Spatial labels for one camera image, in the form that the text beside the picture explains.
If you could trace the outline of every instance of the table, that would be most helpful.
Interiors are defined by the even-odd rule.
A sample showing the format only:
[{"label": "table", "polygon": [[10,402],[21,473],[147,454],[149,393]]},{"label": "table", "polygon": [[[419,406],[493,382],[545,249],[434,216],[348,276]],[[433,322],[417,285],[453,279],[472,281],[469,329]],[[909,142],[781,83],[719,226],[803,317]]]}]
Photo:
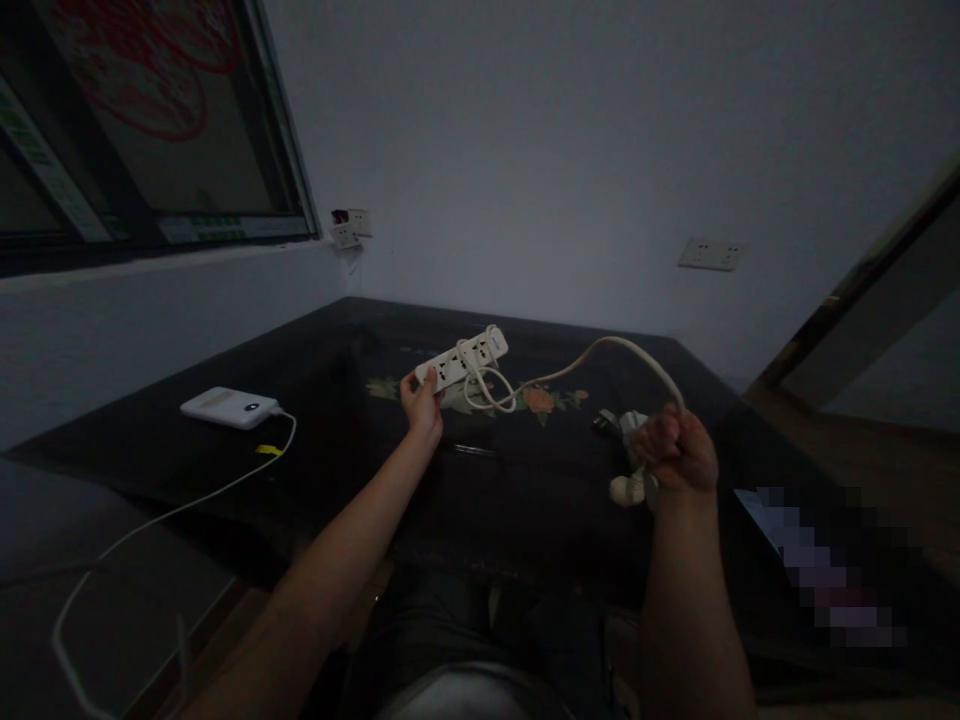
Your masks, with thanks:
[{"label": "table", "polygon": [[[567,365],[607,334],[345,298],[6,456],[101,483],[159,512],[249,471],[266,457],[256,454],[259,445],[282,446],[289,432],[284,418],[247,433],[191,420],[181,415],[180,404],[216,385],[278,398],[299,420],[286,456],[172,521],[177,532],[241,577],[269,588],[289,558],[265,538],[318,533],[403,436],[399,379],[488,323],[497,324],[510,344],[501,369],[515,383]],[[793,686],[842,677],[903,692],[955,692],[957,591],[919,553],[872,526],[869,511],[849,506],[842,488],[679,342],[625,336],[666,368],[716,442],[721,549],[737,625],[756,665],[755,682],[766,672],[771,687],[786,676]],[[609,500],[609,480],[628,471],[626,458],[617,442],[591,432],[591,423],[601,408],[618,415],[628,409],[650,413],[668,399],[649,368],[622,348],[603,347],[513,415],[444,411],[443,441],[392,555],[485,582],[578,585],[612,606],[636,611],[653,519],[645,506],[623,509]],[[784,488],[813,519],[818,537],[860,561],[908,626],[907,647],[850,650],[816,626],[803,594],[788,582],[779,557],[731,492],[771,485]]]}]

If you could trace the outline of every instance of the white cable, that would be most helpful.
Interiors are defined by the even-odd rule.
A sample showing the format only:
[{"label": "white cable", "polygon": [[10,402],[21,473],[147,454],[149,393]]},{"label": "white cable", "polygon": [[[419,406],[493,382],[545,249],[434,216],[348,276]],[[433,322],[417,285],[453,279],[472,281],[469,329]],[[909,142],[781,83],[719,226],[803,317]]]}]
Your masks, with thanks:
[{"label": "white cable", "polygon": [[[490,339],[490,332],[495,328],[496,328],[496,325],[487,326],[487,329],[486,329],[487,347],[492,346],[491,339]],[[563,370],[560,370],[559,372],[555,372],[552,375],[544,375],[543,377],[534,378],[533,380],[527,380],[516,390],[514,390],[511,387],[510,383],[507,381],[507,379],[503,376],[503,374],[499,370],[496,370],[491,367],[477,367],[472,362],[470,362],[470,359],[466,356],[466,354],[464,354],[463,348],[460,347],[461,343],[464,343],[464,342],[467,342],[467,341],[466,340],[457,341],[457,356],[460,358],[460,361],[463,362],[464,365],[466,365],[469,371],[472,373],[473,382],[475,382],[479,386],[480,391],[483,393],[484,397],[490,403],[489,405],[481,405],[473,402],[470,399],[470,393],[467,391],[467,388],[465,387],[464,393],[463,393],[464,398],[466,398],[467,403],[471,407],[474,407],[477,410],[499,410],[500,412],[504,412],[504,413],[512,413],[514,410],[517,409],[517,395],[519,395],[526,388],[528,388],[529,386],[535,383],[542,383],[542,382],[547,382],[549,380],[556,380],[557,378],[563,377],[567,373],[570,373],[576,370],[578,367],[580,367],[580,365],[583,364],[583,361],[586,360],[587,356],[593,351],[593,349],[597,347],[597,345],[603,342],[612,342],[612,343],[616,343],[617,345],[622,345],[623,347],[627,348],[628,350],[633,352],[635,355],[637,355],[637,357],[639,357],[647,365],[650,366],[650,369],[653,370],[653,372],[656,373],[657,377],[659,377],[660,380],[663,381],[663,384],[667,386],[667,390],[669,390],[670,394],[673,395],[673,399],[676,401],[681,415],[684,413],[686,408],[686,405],[683,402],[683,396],[680,394],[680,389],[677,387],[677,384],[673,382],[673,378],[671,378],[670,375],[667,374],[667,371],[663,369],[663,366],[661,366],[660,363],[654,360],[650,356],[650,354],[647,353],[646,350],[641,348],[636,343],[630,342],[625,338],[615,337],[613,335],[608,335],[606,337],[599,338],[598,340],[595,340],[593,343],[591,343],[590,347],[584,350],[583,353],[580,355],[580,357],[574,360],[570,365],[565,367]],[[493,396],[490,394],[490,390],[487,388],[487,384],[483,381],[483,376],[486,373],[490,373],[492,375],[497,376],[498,378],[500,378],[503,384],[506,385],[507,391],[509,392],[509,394],[505,398],[503,398],[502,400],[493,399]],[[508,400],[511,402],[511,405],[509,407],[505,405],[505,403]]]},{"label": "white cable", "polygon": [[[274,410],[273,414],[283,415],[284,417],[288,417],[293,423],[293,425],[290,428],[290,436],[287,438],[287,444],[283,446],[283,450],[280,451],[279,455],[274,455],[272,458],[267,460],[263,465],[260,465],[254,468],[253,470],[248,472],[246,475],[241,475],[236,480],[224,485],[219,490],[214,490],[209,495],[204,495],[202,498],[199,498],[197,500],[192,500],[191,502],[188,502],[186,505],[181,505],[180,507],[174,510],[171,510],[168,513],[164,513],[159,517],[155,517],[152,520],[148,520],[143,525],[137,528],[134,528],[133,530],[128,532],[126,535],[124,535],[122,538],[117,540],[113,545],[111,545],[102,553],[100,553],[97,560],[102,562],[104,558],[106,558],[110,553],[112,553],[118,547],[123,545],[123,543],[125,543],[134,535],[139,533],[141,530],[146,530],[148,527],[156,525],[159,522],[163,522],[167,518],[170,518],[179,512],[183,512],[188,508],[192,508],[195,505],[199,505],[200,503],[206,502],[207,500],[210,500],[211,498],[214,498],[217,495],[221,495],[225,493],[230,488],[243,482],[251,475],[256,475],[258,472],[266,469],[270,465],[273,465],[273,463],[275,463],[277,460],[283,457],[286,454],[287,450],[289,449],[290,443],[293,442],[293,436],[296,435],[297,433],[297,419],[293,415],[290,415],[289,413],[284,412],[283,410],[280,410],[280,409]],[[70,656],[67,654],[67,648],[64,646],[63,638],[61,637],[61,634],[63,631],[63,623],[67,619],[67,613],[70,612],[70,606],[73,605],[73,601],[76,599],[77,595],[80,594],[80,591],[83,589],[83,586],[86,585],[87,580],[90,579],[90,575],[92,575],[92,572],[88,571],[84,574],[82,578],[80,578],[80,582],[77,583],[77,586],[73,589],[73,592],[70,593],[70,596],[67,598],[67,601],[63,604],[63,609],[60,611],[60,615],[57,617],[57,622],[54,623],[53,635],[50,638],[50,640],[51,640],[51,643],[53,644],[53,652],[57,656],[57,661],[60,663],[60,668],[63,670],[64,675],[66,675],[67,682],[70,683],[70,688],[73,690],[73,694],[76,696],[77,702],[80,703],[80,707],[83,709],[83,711],[88,716],[92,718],[97,718],[97,720],[117,720],[117,718],[115,718],[113,715],[108,713],[106,710],[103,710],[102,708],[95,705],[93,701],[89,698],[89,696],[87,695],[86,689],[83,687],[83,682],[80,680],[80,674],[77,672],[76,668],[73,667],[73,663],[70,661]],[[178,651],[180,656],[180,667],[181,667],[181,676],[180,676],[181,696],[180,696],[180,702],[177,703],[177,707],[174,708],[173,712],[170,713],[170,715],[168,716],[169,718],[174,718],[180,713],[187,699],[187,672],[186,671],[187,671],[187,668],[189,667],[189,662],[190,662],[190,648],[189,648],[189,642],[187,638],[186,626],[184,625],[184,622],[183,622],[183,616],[180,615],[179,613],[177,614],[177,638],[178,638]]]}]

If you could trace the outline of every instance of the white power bank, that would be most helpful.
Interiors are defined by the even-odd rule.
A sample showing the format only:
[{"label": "white power bank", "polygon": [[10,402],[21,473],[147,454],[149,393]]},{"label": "white power bank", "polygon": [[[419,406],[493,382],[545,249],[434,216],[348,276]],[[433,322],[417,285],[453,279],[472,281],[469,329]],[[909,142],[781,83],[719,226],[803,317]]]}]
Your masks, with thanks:
[{"label": "white power bank", "polygon": [[180,406],[180,412],[198,420],[250,430],[280,407],[273,398],[215,387]]}]

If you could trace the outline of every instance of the window frame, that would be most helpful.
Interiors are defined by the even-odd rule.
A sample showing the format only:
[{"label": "window frame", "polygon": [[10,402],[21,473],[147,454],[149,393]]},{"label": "window frame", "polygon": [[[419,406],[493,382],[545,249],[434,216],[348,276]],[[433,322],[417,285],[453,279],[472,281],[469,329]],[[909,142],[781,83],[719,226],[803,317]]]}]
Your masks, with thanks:
[{"label": "window frame", "polygon": [[[58,122],[75,144],[85,169],[106,196],[113,213],[96,210],[113,240],[91,242],[72,222],[6,128],[0,128],[0,152],[39,193],[61,225],[60,231],[10,232],[0,235],[0,277],[91,268],[144,258],[201,252],[241,245],[277,245],[323,237],[289,105],[277,71],[276,53],[259,0],[228,0],[241,44],[241,60],[230,73],[244,129],[271,204],[291,206],[276,213],[164,213],[151,208],[129,169],[97,120],[67,61],[39,12],[25,2],[4,12],[4,40],[22,59],[31,81],[55,109]],[[48,150],[56,150],[30,116],[30,109],[5,80],[19,110]],[[65,166],[63,170],[69,176]],[[80,185],[70,177],[74,192]]]}]

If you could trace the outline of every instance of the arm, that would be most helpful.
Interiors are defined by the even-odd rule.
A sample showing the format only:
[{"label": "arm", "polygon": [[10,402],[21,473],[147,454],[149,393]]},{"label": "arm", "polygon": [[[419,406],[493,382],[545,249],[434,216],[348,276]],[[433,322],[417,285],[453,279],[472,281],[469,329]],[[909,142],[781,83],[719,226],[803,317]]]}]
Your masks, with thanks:
[{"label": "arm", "polygon": [[338,630],[383,559],[443,432],[435,371],[401,383],[410,431],[366,487],[284,575],[260,617],[181,716],[290,718],[299,713]]},{"label": "arm", "polygon": [[634,450],[659,482],[640,613],[642,715],[756,717],[720,560],[713,442],[695,415],[670,404],[637,431]]}]

